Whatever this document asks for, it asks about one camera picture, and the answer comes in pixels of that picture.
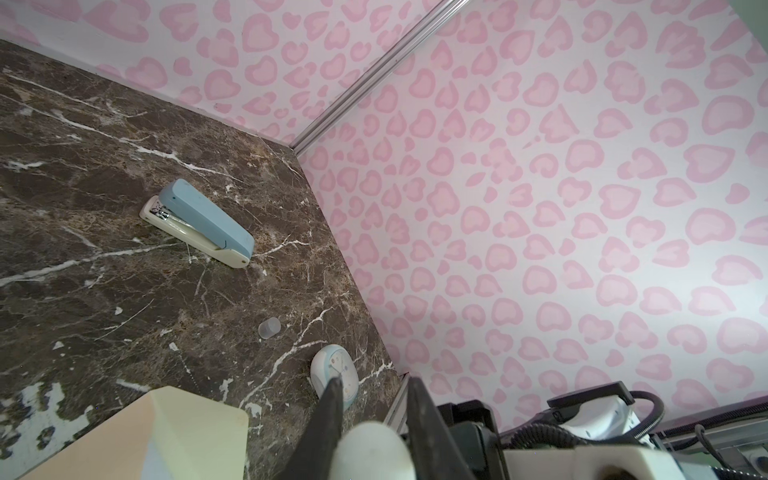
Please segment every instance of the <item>marble table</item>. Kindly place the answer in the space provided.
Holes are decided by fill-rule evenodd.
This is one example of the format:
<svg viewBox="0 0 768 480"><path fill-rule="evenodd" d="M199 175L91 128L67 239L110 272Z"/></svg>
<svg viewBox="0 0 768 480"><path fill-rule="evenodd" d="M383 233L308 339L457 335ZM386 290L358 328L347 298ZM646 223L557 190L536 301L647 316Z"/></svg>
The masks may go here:
<svg viewBox="0 0 768 480"><path fill-rule="evenodd" d="M272 478L328 343L362 383L346 427L383 419L399 378L292 151L6 42L0 64L0 479L166 385L246 410L244 478ZM247 268L139 219L179 177L253 234Z"/></svg>

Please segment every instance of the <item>brown marble countertop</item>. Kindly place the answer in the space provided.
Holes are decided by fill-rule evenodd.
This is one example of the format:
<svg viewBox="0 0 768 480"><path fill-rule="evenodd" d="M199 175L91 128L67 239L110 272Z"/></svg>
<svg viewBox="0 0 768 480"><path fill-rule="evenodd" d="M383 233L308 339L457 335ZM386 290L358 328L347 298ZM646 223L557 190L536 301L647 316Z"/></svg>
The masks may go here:
<svg viewBox="0 0 768 480"><path fill-rule="evenodd" d="M0 60L0 479L166 385L245 409L244 478L272 478L328 343L362 383L346 426L383 419L398 377L293 152L1 41ZM138 217L179 177L253 234L247 268Z"/></svg>

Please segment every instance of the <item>pink wallpaper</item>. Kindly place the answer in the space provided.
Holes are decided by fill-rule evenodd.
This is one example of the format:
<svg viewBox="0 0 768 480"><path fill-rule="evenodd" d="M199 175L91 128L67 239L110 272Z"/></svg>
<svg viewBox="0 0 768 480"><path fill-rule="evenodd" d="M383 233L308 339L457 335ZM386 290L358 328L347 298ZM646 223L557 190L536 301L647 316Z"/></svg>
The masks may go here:
<svg viewBox="0 0 768 480"><path fill-rule="evenodd" d="M301 160L437 402L768 395L768 56L724 0L475 2Z"/></svg>
<svg viewBox="0 0 768 480"><path fill-rule="evenodd" d="M439 0L3 0L0 35L289 144Z"/></svg>

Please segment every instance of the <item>aluminum corner profile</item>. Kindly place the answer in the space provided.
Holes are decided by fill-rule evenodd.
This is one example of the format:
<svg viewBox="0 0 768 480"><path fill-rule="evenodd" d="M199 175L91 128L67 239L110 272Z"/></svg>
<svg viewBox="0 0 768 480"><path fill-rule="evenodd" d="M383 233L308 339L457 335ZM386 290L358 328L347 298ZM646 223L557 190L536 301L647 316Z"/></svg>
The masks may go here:
<svg viewBox="0 0 768 480"><path fill-rule="evenodd" d="M453 15L472 0L443 0L395 43L351 87L346 89L309 127L305 128L290 147L297 157L325 134L341 117L392 73L424 40L430 38Z"/></svg>

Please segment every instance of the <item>machinery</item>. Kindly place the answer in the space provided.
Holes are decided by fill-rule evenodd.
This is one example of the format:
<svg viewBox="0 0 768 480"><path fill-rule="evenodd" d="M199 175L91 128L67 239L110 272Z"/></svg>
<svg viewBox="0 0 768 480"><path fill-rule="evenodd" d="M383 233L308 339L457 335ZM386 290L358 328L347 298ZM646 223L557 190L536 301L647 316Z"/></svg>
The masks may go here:
<svg viewBox="0 0 768 480"><path fill-rule="evenodd" d="M654 404L642 420L637 399ZM661 399L615 382L549 399L501 433L482 402L436 407L421 379L406 401L406 434L365 422L339 441L343 386L331 379L280 480L743 480L768 467L768 397L666 427Z"/></svg>

